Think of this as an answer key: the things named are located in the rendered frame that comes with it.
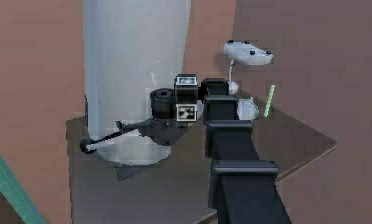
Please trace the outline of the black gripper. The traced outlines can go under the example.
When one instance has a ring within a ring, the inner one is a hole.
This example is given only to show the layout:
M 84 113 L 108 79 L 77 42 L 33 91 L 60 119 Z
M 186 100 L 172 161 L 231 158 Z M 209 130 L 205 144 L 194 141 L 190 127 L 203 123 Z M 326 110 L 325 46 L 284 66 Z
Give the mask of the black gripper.
M 186 125 L 176 120 L 174 90 L 160 88 L 151 91 L 150 105 L 151 117 L 149 119 L 136 123 L 116 121 L 116 126 L 120 131 L 98 140 L 90 137 L 82 139 L 79 144 L 81 151 L 85 154 L 93 154 L 105 144 L 112 144 L 112 140 L 121 136 L 145 136 L 161 146 L 174 145 L 188 131 Z

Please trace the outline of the dark brown table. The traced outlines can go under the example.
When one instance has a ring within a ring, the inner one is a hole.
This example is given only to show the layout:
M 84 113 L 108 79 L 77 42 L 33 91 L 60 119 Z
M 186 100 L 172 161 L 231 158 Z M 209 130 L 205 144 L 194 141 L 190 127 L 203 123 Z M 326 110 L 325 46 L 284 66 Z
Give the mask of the dark brown table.
M 73 224 L 210 224 L 211 160 L 205 156 L 203 118 L 172 145 L 172 154 L 148 166 L 122 166 L 85 154 L 84 118 L 66 123 Z M 278 183 L 332 152 L 335 140 L 279 110 L 253 121 L 251 140 L 262 160 L 279 167 Z

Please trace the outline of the large pale grey cylinder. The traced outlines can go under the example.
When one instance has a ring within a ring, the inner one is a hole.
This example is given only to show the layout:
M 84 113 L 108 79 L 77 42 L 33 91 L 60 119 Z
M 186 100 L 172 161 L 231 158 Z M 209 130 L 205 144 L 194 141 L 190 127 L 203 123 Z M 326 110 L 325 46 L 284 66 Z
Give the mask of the large pale grey cylinder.
M 151 117 L 150 92 L 182 72 L 191 0 L 82 0 L 87 130 L 97 140 L 116 121 Z M 121 136 L 97 151 L 104 160 L 148 166 L 170 147 Z

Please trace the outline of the teal slanted board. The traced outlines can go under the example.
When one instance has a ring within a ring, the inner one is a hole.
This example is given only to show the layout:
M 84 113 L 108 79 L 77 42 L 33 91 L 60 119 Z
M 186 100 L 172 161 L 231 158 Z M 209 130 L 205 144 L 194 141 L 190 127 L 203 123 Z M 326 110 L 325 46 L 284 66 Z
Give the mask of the teal slanted board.
M 0 192 L 25 224 L 48 224 L 1 155 Z

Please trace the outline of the light green stick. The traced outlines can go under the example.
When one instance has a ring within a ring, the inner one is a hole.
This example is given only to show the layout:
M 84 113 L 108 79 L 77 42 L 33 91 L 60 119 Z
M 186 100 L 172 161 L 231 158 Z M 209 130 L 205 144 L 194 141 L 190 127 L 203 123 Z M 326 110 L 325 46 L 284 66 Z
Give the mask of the light green stick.
M 268 97 L 267 97 L 267 101 L 266 101 L 265 109 L 264 109 L 264 113 L 263 113 L 263 116 L 265 118 L 267 118 L 269 116 L 269 112 L 270 112 L 270 108 L 271 108 L 271 103 L 272 103 L 272 99 L 273 99 L 275 87 L 276 87 L 276 85 L 275 84 L 272 84 L 270 86 L 270 89 L 269 89 L 269 93 L 268 93 Z

